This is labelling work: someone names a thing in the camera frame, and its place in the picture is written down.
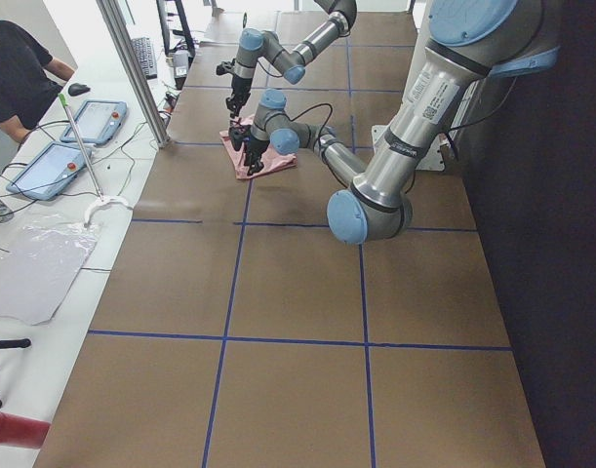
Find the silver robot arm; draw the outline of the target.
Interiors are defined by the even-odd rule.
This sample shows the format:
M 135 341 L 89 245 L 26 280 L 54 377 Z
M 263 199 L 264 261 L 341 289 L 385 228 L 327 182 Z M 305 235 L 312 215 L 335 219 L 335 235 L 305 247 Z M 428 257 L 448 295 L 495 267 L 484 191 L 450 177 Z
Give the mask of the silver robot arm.
M 253 28 L 242 30 L 235 58 L 221 62 L 216 68 L 216 75 L 232 76 L 232 92 L 225 100 L 231 120 L 239 118 L 248 102 L 260 59 L 267 60 L 281 78 L 294 85 L 303 78 L 305 68 L 310 63 L 337 39 L 350 33 L 357 19 L 354 1 L 319 1 L 317 4 L 328 14 L 326 20 L 290 51 L 273 31 Z
M 262 170 L 268 148 L 282 155 L 307 148 L 316 153 L 343 188 L 328 202 L 334 235 L 347 244 L 388 239 L 405 230 L 412 206 L 403 189 L 434 139 L 447 132 L 468 87 L 488 77 L 515 77 L 550 68 L 559 51 L 563 5 L 559 1 L 436 1 L 429 12 L 425 62 L 396 116 L 385 128 L 369 162 L 355 156 L 325 125 L 289 118 L 280 91 L 265 91 L 253 122 L 239 121 L 256 67 L 265 59 L 291 83 L 356 19 L 352 1 L 325 1 L 327 19 L 294 49 L 271 31 L 246 28 L 236 56 L 217 67 L 230 75 L 228 133 L 245 154 L 250 174 Z

